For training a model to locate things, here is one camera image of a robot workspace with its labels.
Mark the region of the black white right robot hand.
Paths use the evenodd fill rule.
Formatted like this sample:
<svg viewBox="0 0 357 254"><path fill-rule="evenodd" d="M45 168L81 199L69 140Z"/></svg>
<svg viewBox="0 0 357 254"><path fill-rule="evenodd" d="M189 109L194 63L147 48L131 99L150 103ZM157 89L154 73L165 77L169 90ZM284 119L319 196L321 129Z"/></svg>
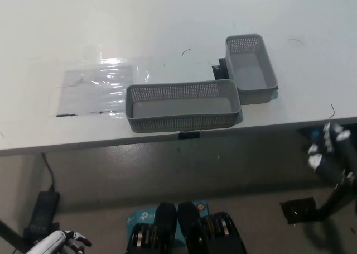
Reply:
<svg viewBox="0 0 357 254"><path fill-rule="evenodd" d="M356 148L351 131L327 122L321 131L312 134L307 163L318 176L334 185L356 177Z"/></svg>

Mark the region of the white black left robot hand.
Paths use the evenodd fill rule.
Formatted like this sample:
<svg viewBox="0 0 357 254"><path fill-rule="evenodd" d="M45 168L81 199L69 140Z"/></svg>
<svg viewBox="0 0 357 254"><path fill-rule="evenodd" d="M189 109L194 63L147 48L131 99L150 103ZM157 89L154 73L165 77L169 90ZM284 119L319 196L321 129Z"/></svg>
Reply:
<svg viewBox="0 0 357 254"><path fill-rule="evenodd" d="M57 230L37 242L26 254L66 253L66 247L74 253L85 253L85 246L93 244L81 233L73 230Z"/></svg>

